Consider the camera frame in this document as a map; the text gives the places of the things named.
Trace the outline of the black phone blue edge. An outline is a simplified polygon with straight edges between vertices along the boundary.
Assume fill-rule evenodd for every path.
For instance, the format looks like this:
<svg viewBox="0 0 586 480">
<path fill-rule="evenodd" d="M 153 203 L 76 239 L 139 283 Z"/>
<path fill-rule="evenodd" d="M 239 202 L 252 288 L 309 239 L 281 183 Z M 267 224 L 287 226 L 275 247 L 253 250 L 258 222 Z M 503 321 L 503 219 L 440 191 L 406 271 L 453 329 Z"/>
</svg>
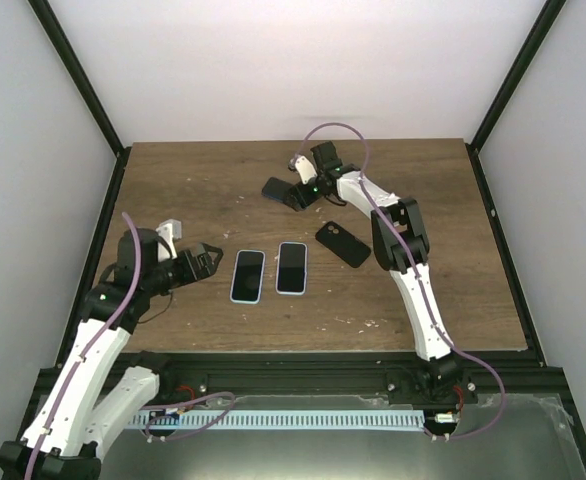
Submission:
<svg viewBox="0 0 586 480">
<path fill-rule="evenodd" d="M 285 203 L 292 187 L 293 185 L 289 182 L 276 177 L 270 177 L 262 187 L 261 193 L 268 199 Z"/>
</svg>

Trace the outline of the black phone case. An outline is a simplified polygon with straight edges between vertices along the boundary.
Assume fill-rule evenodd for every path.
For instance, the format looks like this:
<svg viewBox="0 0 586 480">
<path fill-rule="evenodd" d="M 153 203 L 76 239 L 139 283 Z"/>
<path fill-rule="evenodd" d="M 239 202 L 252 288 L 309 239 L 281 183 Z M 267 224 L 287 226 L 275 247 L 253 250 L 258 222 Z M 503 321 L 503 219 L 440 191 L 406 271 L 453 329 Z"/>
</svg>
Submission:
<svg viewBox="0 0 586 480">
<path fill-rule="evenodd" d="M 371 255 L 371 248 L 334 221 L 328 221 L 315 239 L 352 268 L 359 268 Z"/>
</svg>

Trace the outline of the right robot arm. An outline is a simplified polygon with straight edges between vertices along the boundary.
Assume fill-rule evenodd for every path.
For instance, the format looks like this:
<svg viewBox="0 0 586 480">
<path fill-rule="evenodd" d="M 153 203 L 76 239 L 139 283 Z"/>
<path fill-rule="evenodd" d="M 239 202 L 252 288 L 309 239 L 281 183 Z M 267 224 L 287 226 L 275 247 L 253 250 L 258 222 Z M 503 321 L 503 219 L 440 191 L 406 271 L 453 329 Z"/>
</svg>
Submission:
<svg viewBox="0 0 586 480">
<path fill-rule="evenodd" d="M 299 181 L 284 194 L 287 206 L 300 211 L 321 197 L 334 196 L 363 213 L 371 224 L 378 265 L 395 282 L 413 331 L 422 364 L 415 376 L 420 396 L 438 403 L 461 391 L 461 362 L 448 337 L 430 282 L 430 243 L 419 205 L 371 182 L 363 171 L 346 165 L 331 142 L 311 149 L 312 159 L 297 153 L 288 168 Z"/>
</svg>

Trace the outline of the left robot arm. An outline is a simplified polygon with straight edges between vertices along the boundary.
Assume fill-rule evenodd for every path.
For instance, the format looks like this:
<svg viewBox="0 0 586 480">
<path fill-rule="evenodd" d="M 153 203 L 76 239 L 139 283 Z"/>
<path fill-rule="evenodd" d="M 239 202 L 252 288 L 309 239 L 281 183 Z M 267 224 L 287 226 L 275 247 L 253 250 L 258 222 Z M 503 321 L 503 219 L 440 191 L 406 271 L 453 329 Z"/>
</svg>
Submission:
<svg viewBox="0 0 586 480">
<path fill-rule="evenodd" d="M 147 351 L 134 357 L 107 395 L 101 391 L 152 298 L 217 272 L 222 249 L 199 243 L 177 250 L 180 237 L 173 220 L 122 234 L 115 262 L 85 297 L 74 344 L 44 405 L 20 439 L 0 447 L 7 478 L 96 479 L 133 415 L 176 395 L 168 357 Z"/>
</svg>

